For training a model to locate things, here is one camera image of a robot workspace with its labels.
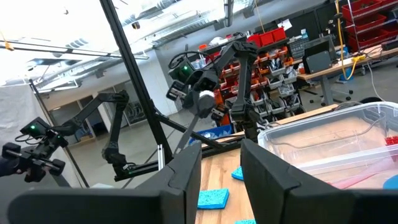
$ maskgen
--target floor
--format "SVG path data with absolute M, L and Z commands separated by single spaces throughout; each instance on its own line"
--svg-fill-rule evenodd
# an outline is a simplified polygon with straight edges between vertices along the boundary
M 398 103 L 396 97 L 397 83 L 398 83 L 398 68 L 396 65 L 398 60 L 391 59 L 388 62 L 380 63 L 373 67 L 374 84 L 379 95 L 386 101 L 392 101 Z M 340 91 L 348 92 L 353 90 L 354 94 L 351 95 L 351 101 L 359 101 L 365 97 L 376 96 L 374 93 L 371 76 L 369 71 L 366 72 L 365 76 L 361 73 L 357 73 L 354 79 L 346 84 L 334 83 L 332 88 Z M 310 89 L 315 93 L 322 93 L 320 86 Z M 307 111 L 320 108 L 321 98 L 304 91 L 300 92 L 302 97 L 302 103 Z M 334 96 L 336 99 L 345 101 L 346 96 Z M 177 114 L 170 116 L 170 119 L 188 126 L 193 119 L 193 115 L 188 111 L 181 111 Z M 174 129 L 162 124 L 165 135 L 168 137 L 170 147 L 174 150 L 179 142 L 182 133 L 175 131 Z M 198 122 L 195 130 L 203 130 L 212 128 L 210 119 L 203 119 Z M 113 185 L 120 188 L 126 184 L 126 180 L 115 182 L 113 180 L 114 172 L 111 165 L 107 164 L 101 157 L 101 150 L 106 143 L 106 138 L 101 138 L 97 141 L 85 142 L 84 144 L 78 144 L 71 146 L 70 150 L 75 157 L 83 175 L 87 179 L 88 183 L 92 186 L 97 183 Z M 157 145 L 155 139 L 150 131 L 147 122 L 142 122 L 135 126 L 127 127 L 121 130 L 119 137 L 119 150 L 125 154 L 128 162 L 135 162 L 142 164 L 148 160 L 149 156 L 156 149 Z M 149 161 L 157 159 L 157 155 L 153 156 Z M 142 175 L 134 178 L 131 183 L 127 185 L 127 188 L 134 188 L 150 176 L 151 174 Z

